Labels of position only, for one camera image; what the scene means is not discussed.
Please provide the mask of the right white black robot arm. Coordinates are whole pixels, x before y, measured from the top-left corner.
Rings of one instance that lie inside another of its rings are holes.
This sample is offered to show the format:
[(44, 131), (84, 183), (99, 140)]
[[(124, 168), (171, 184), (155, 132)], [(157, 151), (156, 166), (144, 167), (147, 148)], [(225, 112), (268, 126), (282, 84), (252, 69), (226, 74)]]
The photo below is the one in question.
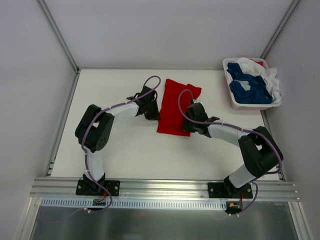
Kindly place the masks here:
[(193, 100), (184, 116), (185, 132), (219, 139), (240, 149), (242, 166), (223, 180), (223, 190), (228, 197), (235, 198), (244, 185), (267, 175), (274, 167), (282, 166), (283, 154), (265, 127), (244, 129), (225, 123), (218, 117), (209, 118), (203, 105)]

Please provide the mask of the red t shirt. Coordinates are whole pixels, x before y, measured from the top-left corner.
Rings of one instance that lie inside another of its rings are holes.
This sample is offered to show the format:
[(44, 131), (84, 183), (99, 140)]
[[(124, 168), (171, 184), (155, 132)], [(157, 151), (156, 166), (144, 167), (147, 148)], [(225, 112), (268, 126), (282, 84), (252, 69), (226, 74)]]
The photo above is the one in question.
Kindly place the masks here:
[(191, 99), (197, 99), (202, 88), (192, 84), (184, 85), (171, 79), (166, 79), (164, 94), (160, 109), (157, 132), (174, 136), (189, 137), (189, 132), (183, 131), (185, 118), (180, 111), (185, 112)]

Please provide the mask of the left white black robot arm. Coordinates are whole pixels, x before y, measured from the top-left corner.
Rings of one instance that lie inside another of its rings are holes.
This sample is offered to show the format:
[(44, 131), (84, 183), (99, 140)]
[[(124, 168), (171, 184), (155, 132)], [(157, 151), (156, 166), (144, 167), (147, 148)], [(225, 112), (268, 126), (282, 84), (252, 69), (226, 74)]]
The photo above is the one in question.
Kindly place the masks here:
[(75, 137), (84, 152), (85, 171), (81, 189), (99, 195), (105, 188), (105, 171), (100, 152), (108, 143), (113, 125), (121, 120), (144, 115), (148, 121), (160, 118), (156, 90), (143, 86), (141, 92), (130, 96), (124, 103), (105, 110), (95, 104), (86, 109), (76, 130)]

